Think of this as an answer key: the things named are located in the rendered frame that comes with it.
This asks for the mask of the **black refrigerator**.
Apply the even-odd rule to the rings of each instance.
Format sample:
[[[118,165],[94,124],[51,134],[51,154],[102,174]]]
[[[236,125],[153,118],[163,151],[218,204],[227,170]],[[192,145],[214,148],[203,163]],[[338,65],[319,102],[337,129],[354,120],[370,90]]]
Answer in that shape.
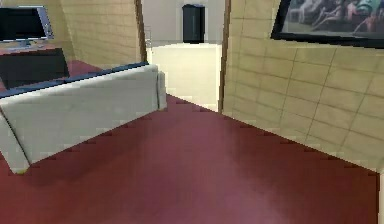
[[[204,42],[205,7],[197,4],[186,4],[182,7],[183,42],[199,44]]]

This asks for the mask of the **white sofa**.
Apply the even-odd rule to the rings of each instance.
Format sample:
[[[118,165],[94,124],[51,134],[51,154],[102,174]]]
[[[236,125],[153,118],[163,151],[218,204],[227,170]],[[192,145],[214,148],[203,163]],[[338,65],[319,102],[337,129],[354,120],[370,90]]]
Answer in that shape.
[[[137,63],[0,92],[0,154],[15,174],[167,107],[165,74]]]

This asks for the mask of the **silver television set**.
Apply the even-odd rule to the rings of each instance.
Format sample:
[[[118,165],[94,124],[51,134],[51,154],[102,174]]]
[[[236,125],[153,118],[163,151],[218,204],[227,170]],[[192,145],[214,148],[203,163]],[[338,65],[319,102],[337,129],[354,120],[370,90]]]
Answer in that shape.
[[[44,6],[0,7],[0,43],[17,42],[18,49],[25,49],[31,41],[53,38]]]

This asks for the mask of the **black television stand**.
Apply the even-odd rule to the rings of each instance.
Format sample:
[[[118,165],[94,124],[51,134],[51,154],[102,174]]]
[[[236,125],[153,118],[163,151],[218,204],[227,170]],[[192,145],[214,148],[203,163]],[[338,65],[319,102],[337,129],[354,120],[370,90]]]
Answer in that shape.
[[[0,80],[6,89],[69,77],[61,48],[0,55]]]

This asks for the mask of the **black framed wall picture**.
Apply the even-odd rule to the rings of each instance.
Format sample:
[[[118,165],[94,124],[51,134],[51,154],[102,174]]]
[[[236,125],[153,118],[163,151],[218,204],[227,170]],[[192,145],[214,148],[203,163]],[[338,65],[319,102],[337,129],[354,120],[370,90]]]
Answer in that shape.
[[[281,0],[271,38],[384,49],[384,0]]]

